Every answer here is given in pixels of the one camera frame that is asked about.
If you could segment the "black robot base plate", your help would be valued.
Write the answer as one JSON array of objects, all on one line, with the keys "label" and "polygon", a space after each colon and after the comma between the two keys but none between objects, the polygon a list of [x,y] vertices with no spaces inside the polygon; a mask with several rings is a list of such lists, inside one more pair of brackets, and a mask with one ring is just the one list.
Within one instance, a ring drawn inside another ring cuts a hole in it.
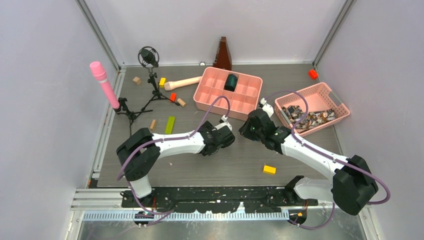
[{"label": "black robot base plate", "polygon": [[131,190],[120,192],[121,206],[140,208],[137,224],[194,220],[297,220],[304,223],[306,209],[316,199],[300,199],[280,186],[155,187],[137,198]]}]

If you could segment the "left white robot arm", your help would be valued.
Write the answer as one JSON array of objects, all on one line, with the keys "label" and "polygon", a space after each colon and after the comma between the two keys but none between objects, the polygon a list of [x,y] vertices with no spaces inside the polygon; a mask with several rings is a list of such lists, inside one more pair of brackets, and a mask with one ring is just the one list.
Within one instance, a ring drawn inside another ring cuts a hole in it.
[{"label": "left white robot arm", "polygon": [[154,199],[148,174],[157,160],[181,154],[211,156],[235,139],[231,124],[223,120],[216,126],[205,120],[192,131],[176,134],[140,128],[116,149],[121,164],[117,180],[125,178],[135,192],[135,202],[148,207]]}]

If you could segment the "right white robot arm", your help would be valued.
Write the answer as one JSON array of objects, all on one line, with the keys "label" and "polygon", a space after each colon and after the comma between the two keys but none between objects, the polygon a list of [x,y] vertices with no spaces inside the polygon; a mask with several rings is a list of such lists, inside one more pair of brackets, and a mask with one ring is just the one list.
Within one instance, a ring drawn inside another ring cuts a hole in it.
[{"label": "right white robot arm", "polygon": [[243,137],[299,160],[325,176],[326,179],[298,176],[292,180],[291,188],[285,192],[291,205],[299,205],[306,199],[328,201],[355,216],[379,190],[365,159],[332,153],[292,133],[290,128],[277,127],[262,108],[250,112],[238,131]]}]

